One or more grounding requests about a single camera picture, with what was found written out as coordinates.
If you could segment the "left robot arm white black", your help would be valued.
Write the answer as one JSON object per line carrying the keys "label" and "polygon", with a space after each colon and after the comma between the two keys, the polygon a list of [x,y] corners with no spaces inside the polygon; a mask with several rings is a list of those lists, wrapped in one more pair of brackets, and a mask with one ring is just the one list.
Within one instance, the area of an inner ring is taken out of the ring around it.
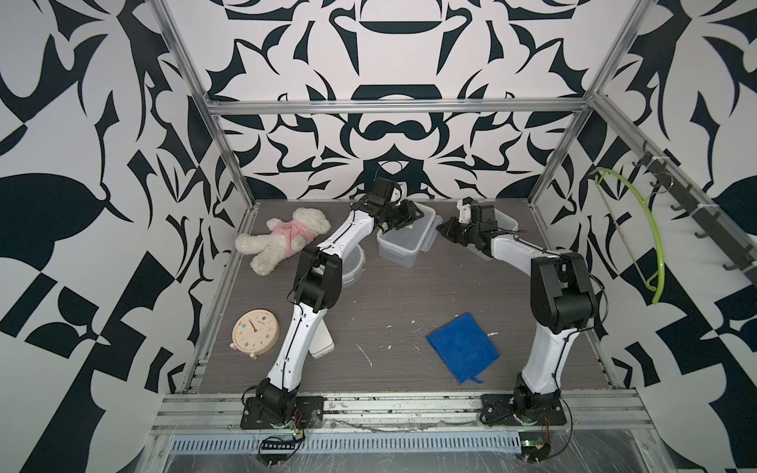
{"label": "left robot arm white black", "polygon": [[301,252],[291,295],[293,316],[277,359],[255,390],[253,401],[279,423],[294,413],[305,361],[317,327],[338,301],[343,259],[376,229],[403,229],[424,216],[402,185],[378,177],[351,205],[344,223],[320,244]]}

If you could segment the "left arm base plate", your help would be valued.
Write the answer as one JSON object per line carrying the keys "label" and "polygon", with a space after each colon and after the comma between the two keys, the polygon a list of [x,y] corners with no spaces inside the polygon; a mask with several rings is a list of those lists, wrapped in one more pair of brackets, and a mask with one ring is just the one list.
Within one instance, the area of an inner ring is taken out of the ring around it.
{"label": "left arm base plate", "polygon": [[309,428],[323,420],[325,398],[297,396],[281,405],[266,403],[258,396],[246,398],[240,427],[242,430],[283,429],[290,424]]}

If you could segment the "clear rectangular lunch box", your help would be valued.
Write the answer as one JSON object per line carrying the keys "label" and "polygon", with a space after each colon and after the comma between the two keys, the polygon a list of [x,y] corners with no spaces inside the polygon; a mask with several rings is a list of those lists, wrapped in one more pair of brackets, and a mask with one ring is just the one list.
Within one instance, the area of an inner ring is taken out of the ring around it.
{"label": "clear rectangular lunch box", "polygon": [[437,226],[442,217],[432,207],[418,203],[424,216],[400,230],[377,236],[378,254],[387,261],[405,268],[412,268],[422,252],[431,250],[437,235]]}
{"label": "clear rectangular lunch box", "polygon": [[[501,210],[495,208],[495,218],[498,223],[498,227],[500,229],[504,229],[509,232],[518,232],[520,230],[520,225],[518,224],[518,221],[510,217],[509,215],[505,214]],[[473,244],[470,246],[467,246],[467,249],[472,252],[473,254],[477,255],[479,258],[490,261],[491,257],[487,256],[484,252],[481,250],[478,250]]]}

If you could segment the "round clear container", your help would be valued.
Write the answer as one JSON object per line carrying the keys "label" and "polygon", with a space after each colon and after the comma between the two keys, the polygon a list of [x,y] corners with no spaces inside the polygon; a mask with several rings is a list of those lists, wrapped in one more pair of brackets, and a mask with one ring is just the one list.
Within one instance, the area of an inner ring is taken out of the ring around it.
{"label": "round clear container", "polygon": [[354,286],[361,278],[366,262],[366,255],[362,246],[358,244],[342,262],[342,288]]}

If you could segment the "white rectangular box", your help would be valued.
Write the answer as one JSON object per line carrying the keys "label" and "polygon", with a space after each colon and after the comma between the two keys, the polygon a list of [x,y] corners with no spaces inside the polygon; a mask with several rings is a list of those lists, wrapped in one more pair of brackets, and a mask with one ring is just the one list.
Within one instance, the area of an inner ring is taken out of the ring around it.
{"label": "white rectangular box", "polygon": [[315,326],[311,345],[309,346],[309,353],[314,359],[319,359],[332,353],[335,348],[333,338],[324,319],[325,317],[321,317],[319,323]]}

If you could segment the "blue cleaning cloth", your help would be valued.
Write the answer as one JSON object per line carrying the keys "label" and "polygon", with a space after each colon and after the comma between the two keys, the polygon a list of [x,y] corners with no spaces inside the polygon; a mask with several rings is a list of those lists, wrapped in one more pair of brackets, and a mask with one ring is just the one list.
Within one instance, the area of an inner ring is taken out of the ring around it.
{"label": "blue cleaning cloth", "polygon": [[500,358],[500,354],[471,313],[455,317],[426,337],[459,384],[477,378]]}

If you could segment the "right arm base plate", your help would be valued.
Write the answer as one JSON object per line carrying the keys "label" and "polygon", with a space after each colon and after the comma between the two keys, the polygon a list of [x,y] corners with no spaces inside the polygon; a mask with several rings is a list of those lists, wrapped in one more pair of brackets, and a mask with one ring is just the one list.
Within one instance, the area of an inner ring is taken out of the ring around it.
{"label": "right arm base plate", "polygon": [[560,391],[530,393],[518,388],[513,394],[483,394],[479,421],[486,426],[565,426],[568,420]]}

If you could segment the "green clothes hanger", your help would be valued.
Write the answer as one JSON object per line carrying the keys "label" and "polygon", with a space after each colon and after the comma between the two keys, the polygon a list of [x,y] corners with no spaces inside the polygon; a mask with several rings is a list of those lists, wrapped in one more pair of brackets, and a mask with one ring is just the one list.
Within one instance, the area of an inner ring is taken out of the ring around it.
{"label": "green clothes hanger", "polygon": [[[599,194],[600,202],[605,207],[611,228],[628,253],[643,288],[651,296],[651,305],[658,305],[662,302],[666,283],[668,283],[668,272],[666,272],[668,267],[662,231],[651,203],[656,189],[653,187],[649,195],[643,194],[629,177],[609,168],[593,169],[589,173],[589,179]],[[616,204],[620,204],[625,197],[629,197],[638,210],[629,211],[628,219],[622,221],[624,215],[617,212]],[[637,242],[641,241],[643,231],[647,234],[644,240],[651,246],[653,257],[652,269],[647,271],[642,268],[641,258],[637,253]]]}

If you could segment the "pink round alarm clock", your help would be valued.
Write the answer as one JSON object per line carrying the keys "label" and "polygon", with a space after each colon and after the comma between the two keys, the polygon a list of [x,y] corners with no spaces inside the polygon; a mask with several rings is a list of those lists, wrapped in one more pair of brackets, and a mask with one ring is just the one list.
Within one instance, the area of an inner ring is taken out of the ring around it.
{"label": "pink round alarm clock", "polygon": [[235,323],[230,348],[256,360],[274,348],[279,333],[280,326],[273,313],[254,309]]}

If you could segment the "aluminium frame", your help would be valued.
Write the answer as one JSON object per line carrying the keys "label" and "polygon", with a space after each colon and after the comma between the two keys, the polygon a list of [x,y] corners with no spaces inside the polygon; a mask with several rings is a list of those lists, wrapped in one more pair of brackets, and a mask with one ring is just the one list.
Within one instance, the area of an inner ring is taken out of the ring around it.
{"label": "aluminium frame", "polygon": [[611,382],[678,467],[756,466],[756,285],[653,195],[651,305],[589,179],[668,156],[756,242],[752,1],[162,1],[163,31],[248,197],[524,198],[603,281]]}

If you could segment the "black wall hook rack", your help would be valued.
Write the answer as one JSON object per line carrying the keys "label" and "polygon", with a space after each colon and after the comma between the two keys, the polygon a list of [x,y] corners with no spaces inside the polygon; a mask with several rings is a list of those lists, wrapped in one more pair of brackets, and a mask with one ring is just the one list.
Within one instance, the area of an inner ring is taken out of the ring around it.
{"label": "black wall hook rack", "polygon": [[756,285],[756,242],[715,200],[686,175],[671,157],[654,154],[645,142],[635,168],[644,168],[653,177],[652,195],[669,195],[671,210],[691,218],[699,226],[699,240],[711,240],[729,258],[727,272],[740,272]]}

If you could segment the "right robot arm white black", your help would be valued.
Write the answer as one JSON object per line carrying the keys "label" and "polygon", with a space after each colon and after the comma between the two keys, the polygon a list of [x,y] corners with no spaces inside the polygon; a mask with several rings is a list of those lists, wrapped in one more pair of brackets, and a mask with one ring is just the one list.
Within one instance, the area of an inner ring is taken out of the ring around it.
{"label": "right robot arm white black", "polygon": [[500,225],[498,210],[467,198],[459,214],[439,224],[446,240],[472,246],[485,256],[530,276],[530,309],[537,323],[530,357],[518,374],[516,409],[542,408],[560,400],[565,364],[580,333],[599,315],[591,273],[577,252],[553,252]]}

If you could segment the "white teddy bear pink shirt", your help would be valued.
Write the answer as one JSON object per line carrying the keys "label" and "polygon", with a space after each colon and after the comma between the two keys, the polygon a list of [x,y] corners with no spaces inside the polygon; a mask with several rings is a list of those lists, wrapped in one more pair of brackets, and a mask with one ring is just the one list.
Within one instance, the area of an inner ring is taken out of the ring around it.
{"label": "white teddy bear pink shirt", "polygon": [[267,276],[285,259],[302,251],[316,237],[327,234],[331,224],[323,211],[297,208],[289,221],[271,218],[265,235],[240,234],[235,248],[242,255],[251,255],[250,267],[258,276]]}

